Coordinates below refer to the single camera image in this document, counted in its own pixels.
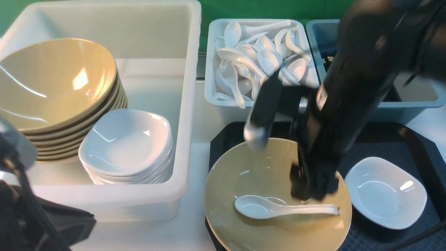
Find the green wall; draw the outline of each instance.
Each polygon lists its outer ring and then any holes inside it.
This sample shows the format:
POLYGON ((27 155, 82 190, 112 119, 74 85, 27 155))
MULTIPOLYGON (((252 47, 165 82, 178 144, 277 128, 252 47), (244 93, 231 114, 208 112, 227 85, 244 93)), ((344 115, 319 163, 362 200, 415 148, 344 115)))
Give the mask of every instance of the green wall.
MULTIPOLYGON (((303 22, 340 18, 354 0, 199 0, 202 5, 200 50, 206 48, 209 23, 219 18, 281 18, 303 22)), ((0 0, 0 36, 36 0, 0 0)))

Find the stack of white dishes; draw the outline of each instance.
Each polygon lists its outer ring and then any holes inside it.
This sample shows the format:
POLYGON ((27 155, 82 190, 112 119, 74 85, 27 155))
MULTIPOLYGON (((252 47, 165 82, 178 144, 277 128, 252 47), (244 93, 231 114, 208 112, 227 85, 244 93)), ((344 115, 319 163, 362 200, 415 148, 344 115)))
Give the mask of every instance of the stack of white dishes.
POLYGON ((133 109, 105 114, 84 138, 79 158, 95 184, 159 184, 175 151, 166 118, 133 109))
POLYGON ((61 38, 0 62, 0 116, 38 149, 38 162, 76 156, 93 125, 127 97, 112 54, 95 42, 61 38))

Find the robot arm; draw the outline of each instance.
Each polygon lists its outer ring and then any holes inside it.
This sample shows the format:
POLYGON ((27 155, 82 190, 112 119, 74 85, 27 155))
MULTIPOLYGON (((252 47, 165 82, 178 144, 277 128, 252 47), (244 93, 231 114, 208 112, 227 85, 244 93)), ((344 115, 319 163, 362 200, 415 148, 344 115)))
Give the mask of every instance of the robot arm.
POLYGON ((340 20, 339 50, 318 90, 282 86, 278 72, 262 85, 245 140, 263 149, 275 113, 293 118, 299 142, 293 197, 322 200, 337 191, 340 159, 401 71, 446 82, 444 2, 356 1, 340 20))

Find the table surface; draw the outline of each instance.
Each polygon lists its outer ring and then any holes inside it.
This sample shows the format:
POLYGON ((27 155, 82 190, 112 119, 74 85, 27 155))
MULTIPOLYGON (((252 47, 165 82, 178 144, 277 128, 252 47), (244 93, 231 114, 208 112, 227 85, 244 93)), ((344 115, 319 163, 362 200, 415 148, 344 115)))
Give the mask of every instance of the table surface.
MULTIPOLYGON (((201 107, 204 84, 196 84, 196 102, 201 107)), ((446 157, 446 106, 427 109, 407 126, 437 144, 446 157)), ((202 116, 195 118, 202 124, 202 116)), ((73 251, 214 251, 204 226, 203 190, 209 165, 209 142, 193 133, 189 187, 181 199, 178 216, 169 222, 99 222, 91 236, 73 251)))

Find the stack of tan bowls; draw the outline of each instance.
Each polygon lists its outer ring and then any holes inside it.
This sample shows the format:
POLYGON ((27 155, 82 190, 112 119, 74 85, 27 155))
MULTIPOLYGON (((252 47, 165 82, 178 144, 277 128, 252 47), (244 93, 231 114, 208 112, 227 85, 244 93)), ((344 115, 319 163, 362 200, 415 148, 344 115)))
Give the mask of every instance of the stack of tan bowls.
POLYGON ((3 59, 0 90, 0 116, 33 142, 38 162, 77 155, 105 113, 128 106, 112 54, 75 38, 35 44, 3 59))

